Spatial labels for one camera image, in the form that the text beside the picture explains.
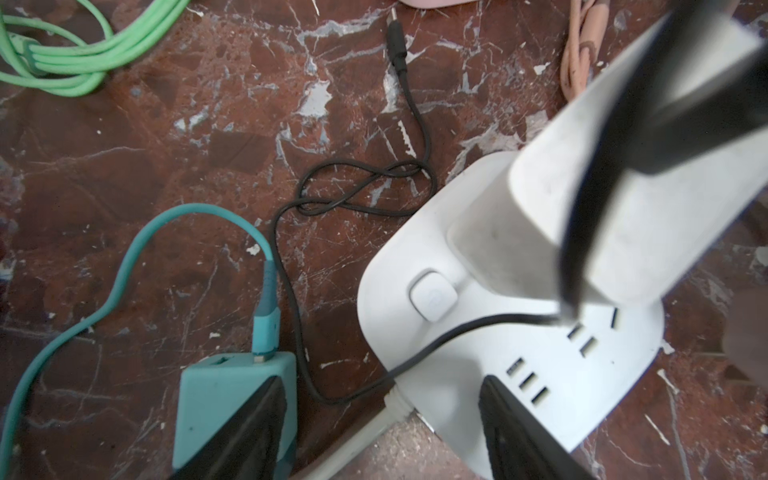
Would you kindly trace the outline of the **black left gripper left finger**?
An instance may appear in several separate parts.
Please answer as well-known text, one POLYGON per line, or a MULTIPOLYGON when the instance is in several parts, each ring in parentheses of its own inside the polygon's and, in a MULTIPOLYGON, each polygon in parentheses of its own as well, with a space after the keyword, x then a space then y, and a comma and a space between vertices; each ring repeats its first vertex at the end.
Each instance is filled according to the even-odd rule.
POLYGON ((279 458, 287 397, 282 380, 268 378, 173 479, 285 479, 279 458))

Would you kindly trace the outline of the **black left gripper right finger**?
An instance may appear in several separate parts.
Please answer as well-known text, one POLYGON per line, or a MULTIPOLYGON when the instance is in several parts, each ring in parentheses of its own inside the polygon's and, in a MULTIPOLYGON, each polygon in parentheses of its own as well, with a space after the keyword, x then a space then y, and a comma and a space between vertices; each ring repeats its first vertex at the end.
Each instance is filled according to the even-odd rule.
POLYGON ((591 477, 494 375, 483 379, 479 411, 493 479, 591 477))

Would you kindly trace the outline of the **white power strip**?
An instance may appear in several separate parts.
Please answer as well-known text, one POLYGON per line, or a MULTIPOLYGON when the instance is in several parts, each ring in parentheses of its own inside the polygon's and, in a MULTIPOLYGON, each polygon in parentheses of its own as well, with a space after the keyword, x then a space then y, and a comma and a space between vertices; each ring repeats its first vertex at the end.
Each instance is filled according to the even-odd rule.
MULTIPOLYGON (((360 328, 387 370, 440 335, 496 314, 552 314, 553 300, 486 290, 448 244, 450 224, 512 165, 497 152, 476 161, 412 216, 365 269, 360 328)), ((506 386, 567 451, 575 450, 656 358, 665 329, 660 302, 617 309, 584 304, 577 326, 504 324, 464 334, 397 378, 401 396, 482 477, 491 465, 479 394, 485 377, 506 386)))

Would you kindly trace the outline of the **white charger plug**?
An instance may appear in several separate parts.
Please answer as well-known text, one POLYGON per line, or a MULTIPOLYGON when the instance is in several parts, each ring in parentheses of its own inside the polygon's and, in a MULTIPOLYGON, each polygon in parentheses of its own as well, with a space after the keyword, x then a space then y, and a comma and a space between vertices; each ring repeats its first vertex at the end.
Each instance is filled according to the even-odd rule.
POLYGON ((767 42, 714 13, 641 36, 450 226, 493 293, 663 296, 767 183, 767 42))

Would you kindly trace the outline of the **teal charger plug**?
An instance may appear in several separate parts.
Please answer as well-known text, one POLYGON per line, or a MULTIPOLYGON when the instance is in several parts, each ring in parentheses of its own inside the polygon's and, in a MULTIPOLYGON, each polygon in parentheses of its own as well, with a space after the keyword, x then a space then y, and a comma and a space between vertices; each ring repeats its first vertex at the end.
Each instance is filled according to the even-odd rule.
POLYGON ((282 380, 286 413, 276 457, 276 479, 293 469, 297 443, 296 357, 277 352, 264 362, 251 353, 208 357, 182 371, 172 466, 178 470, 214 436, 268 378, 282 380))

